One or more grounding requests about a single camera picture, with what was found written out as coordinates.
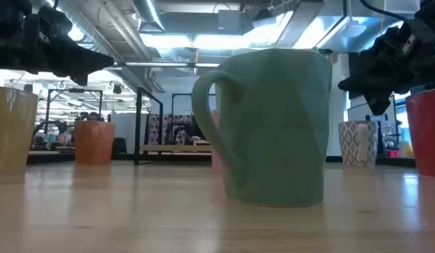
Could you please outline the white partition panel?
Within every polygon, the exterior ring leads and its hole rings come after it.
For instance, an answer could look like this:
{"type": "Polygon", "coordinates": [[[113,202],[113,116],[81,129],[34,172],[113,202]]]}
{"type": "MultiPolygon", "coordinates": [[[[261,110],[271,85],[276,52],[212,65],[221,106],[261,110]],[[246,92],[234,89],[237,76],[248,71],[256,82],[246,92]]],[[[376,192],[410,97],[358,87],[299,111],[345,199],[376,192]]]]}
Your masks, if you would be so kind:
{"type": "Polygon", "coordinates": [[[126,153],[134,154],[136,113],[111,114],[110,120],[115,125],[115,138],[123,138],[126,144],[126,153]]]}

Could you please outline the black office chair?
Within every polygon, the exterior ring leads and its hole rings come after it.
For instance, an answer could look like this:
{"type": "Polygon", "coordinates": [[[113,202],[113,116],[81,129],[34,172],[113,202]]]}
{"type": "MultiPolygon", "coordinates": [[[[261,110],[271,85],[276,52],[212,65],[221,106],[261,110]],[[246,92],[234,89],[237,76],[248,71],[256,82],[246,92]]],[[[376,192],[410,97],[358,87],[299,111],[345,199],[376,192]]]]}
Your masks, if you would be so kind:
{"type": "Polygon", "coordinates": [[[112,146],[112,154],[113,155],[127,154],[126,140],[124,138],[118,137],[114,139],[113,146],[112,146]]]}

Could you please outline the orange faceted ceramic mug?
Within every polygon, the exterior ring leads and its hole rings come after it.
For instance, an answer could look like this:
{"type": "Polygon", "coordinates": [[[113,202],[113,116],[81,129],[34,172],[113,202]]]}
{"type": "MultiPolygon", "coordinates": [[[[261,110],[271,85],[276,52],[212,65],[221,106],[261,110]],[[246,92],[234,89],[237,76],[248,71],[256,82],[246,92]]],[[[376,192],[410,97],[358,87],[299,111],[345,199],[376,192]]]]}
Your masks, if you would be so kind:
{"type": "Polygon", "coordinates": [[[78,121],[74,126],[74,154],[78,164],[111,163],[115,124],[96,120],[78,121]]]}

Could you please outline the yellow ceramic mug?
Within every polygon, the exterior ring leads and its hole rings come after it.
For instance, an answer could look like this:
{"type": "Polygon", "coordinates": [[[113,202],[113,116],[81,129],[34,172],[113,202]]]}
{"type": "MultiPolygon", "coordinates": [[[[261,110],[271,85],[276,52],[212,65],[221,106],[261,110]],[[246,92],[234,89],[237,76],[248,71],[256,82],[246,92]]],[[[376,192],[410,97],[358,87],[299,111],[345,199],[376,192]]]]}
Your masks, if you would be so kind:
{"type": "Polygon", "coordinates": [[[26,168],[37,105],[37,95],[0,86],[0,171],[26,168]]]}

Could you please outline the large black metal frame stand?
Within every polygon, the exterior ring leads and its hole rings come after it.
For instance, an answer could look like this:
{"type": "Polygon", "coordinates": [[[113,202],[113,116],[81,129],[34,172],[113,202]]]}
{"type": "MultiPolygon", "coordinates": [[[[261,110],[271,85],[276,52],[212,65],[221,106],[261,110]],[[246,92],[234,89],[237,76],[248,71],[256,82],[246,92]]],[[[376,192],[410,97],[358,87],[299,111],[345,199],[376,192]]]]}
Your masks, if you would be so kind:
{"type": "Polygon", "coordinates": [[[50,115],[50,109],[51,109],[51,102],[55,100],[60,95],[63,95],[65,92],[67,93],[98,93],[99,99],[98,99],[98,114],[102,114],[102,103],[103,103],[103,91],[98,89],[81,89],[81,88],[70,88],[70,89],[49,89],[48,90],[48,96],[46,100],[46,114],[45,114],[45,129],[44,133],[48,133],[48,121],[49,121],[49,115],[50,115]]]}

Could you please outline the small black metal frame stand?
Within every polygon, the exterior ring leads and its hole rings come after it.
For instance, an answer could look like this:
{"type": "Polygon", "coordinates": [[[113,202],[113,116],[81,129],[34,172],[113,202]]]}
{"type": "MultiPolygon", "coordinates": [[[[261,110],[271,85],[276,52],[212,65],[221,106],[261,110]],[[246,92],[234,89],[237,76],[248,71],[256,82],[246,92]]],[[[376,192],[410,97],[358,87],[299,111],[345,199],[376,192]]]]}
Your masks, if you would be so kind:
{"type": "Polygon", "coordinates": [[[186,115],[191,116],[193,114],[191,96],[191,93],[173,93],[171,95],[170,114],[172,115],[172,122],[176,117],[186,115]]]}

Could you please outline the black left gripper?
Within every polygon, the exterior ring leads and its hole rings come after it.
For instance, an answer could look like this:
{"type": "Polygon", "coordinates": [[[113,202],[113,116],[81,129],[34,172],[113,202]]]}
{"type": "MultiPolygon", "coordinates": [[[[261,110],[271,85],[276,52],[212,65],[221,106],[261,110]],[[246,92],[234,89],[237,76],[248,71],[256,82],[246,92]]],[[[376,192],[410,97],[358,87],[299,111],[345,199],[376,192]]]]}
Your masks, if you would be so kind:
{"type": "Polygon", "coordinates": [[[0,69],[52,72],[80,86],[87,71],[114,65],[113,57],[77,45],[72,22],[55,6],[32,12],[29,0],[0,0],[0,69]]]}

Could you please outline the long ceiling light fixture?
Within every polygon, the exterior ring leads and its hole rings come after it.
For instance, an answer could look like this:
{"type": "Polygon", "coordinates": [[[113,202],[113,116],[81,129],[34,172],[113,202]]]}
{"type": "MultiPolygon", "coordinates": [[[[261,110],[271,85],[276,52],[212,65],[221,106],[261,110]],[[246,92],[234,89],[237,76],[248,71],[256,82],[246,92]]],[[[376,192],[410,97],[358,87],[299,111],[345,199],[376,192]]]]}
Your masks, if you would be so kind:
{"type": "Polygon", "coordinates": [[[214,68],[218,63],[196,63],[196,62],[142,62],[142,61],[116,61],[114,66],[126,67],[189,67],[189,68],[214,68]]]}

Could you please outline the grey diamond patterned mug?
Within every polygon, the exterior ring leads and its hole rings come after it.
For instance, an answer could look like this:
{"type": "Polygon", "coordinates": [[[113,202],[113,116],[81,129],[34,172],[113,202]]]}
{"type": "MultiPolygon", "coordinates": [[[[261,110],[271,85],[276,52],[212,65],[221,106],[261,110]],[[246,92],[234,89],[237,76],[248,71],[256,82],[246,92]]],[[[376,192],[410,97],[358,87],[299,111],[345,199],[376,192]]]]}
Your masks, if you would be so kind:
{"type": "Polygon", "coordinates": [[[378,125],[371,121],[340,122],[342,161],[349,167],[373,167],[377,159],[378,125]]]}

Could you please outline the red ceramic mug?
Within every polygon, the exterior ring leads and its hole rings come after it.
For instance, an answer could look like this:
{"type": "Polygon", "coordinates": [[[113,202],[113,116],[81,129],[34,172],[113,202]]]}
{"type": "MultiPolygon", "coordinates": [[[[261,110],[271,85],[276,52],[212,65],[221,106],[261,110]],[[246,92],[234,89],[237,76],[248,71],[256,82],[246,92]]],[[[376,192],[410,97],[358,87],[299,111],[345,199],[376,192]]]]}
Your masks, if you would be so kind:
{"type": "Polygon", "coordinates": [[[417,170],[435,177],[435,89],[408,96],[405,105],[417,170]]]}

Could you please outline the black metal wood shelf rack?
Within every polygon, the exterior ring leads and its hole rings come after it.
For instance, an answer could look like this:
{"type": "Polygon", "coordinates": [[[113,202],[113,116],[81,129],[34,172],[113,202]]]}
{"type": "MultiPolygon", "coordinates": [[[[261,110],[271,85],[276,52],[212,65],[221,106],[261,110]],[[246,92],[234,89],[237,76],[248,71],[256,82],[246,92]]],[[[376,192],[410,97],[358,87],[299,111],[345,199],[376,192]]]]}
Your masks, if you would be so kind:
{"type": "Polygon", "coordinates": [[[211,152],[207,154],[185,154],[185,155],[163,155],[161,150],[158,150],[157,155],[150,155],[147,153],[141,154],[141,108],[143,95],[153,99],[160,106],[160,113],[163,113],[164,104],[154,97],[149,91],[143,87],[136,89],[136,123],[135,123],[135,140],[134,140],[134,153],[130,155],[131,161],[135,165],[139,165],[140,161],[153,161],[153,162],[211,162],[211,152]]]}

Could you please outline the green faceted ceramic mug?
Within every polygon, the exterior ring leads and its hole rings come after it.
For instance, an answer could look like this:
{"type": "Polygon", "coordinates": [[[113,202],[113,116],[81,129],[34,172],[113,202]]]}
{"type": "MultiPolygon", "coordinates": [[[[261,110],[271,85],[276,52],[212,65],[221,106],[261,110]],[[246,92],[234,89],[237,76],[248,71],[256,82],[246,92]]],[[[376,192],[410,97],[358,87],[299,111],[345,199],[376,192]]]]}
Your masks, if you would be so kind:
{"type": "Polygon", "coordinates": [[[229,198],[268,207],[323,201],[331,84],[322,53],[291,48],[232,56],[195,81],[193,114],[221,159],[229,198]]]}

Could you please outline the black perforated crate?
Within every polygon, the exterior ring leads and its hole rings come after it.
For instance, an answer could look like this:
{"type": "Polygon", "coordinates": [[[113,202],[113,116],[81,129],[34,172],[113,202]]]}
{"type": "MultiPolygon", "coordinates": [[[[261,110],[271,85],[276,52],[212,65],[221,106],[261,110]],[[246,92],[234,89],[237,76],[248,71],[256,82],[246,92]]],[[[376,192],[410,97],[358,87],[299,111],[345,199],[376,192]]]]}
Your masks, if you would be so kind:
{"type": "Polygon", "coordinates": [[[383,142],[382,123],[378,121],[377,122],[377,156],[381,157],[385,155],[386,155],[386,151],[383,142]]]}

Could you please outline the floral patterned cloth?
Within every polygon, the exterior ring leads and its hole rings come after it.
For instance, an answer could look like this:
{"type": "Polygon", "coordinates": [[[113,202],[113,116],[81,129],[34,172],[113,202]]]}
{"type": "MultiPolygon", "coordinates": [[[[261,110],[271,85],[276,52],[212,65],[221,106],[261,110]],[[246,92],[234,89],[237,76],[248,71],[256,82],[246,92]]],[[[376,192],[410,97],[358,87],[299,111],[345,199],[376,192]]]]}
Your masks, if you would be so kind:
{"type": "Polygon", "coordinates": [[[159,135],[162,136],[162,143],[165,145],[185,145],[188,142],[188,132],[192,129],[191,115],[162,116],[162,130],[159,131],[160,116],[150,114],[148,116],[149,144],[158,144],[159,135]]]}

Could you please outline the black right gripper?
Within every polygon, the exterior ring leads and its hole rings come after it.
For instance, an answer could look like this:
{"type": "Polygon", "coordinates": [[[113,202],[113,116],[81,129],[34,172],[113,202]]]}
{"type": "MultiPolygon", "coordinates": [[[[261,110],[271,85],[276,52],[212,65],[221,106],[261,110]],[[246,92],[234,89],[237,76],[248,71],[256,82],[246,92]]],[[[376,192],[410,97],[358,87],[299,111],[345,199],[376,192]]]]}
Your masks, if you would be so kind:
{"type": "Polygon", "coordinates": [[[349,76],[338,83],[343,91],[364,93],[374,115],[390,106],[390,95],[412,86],[435,87],[435,0],[423,0],[413,15],[383,14],[403,22],[381,39],[382,51],[349,54],[349,76]]]}

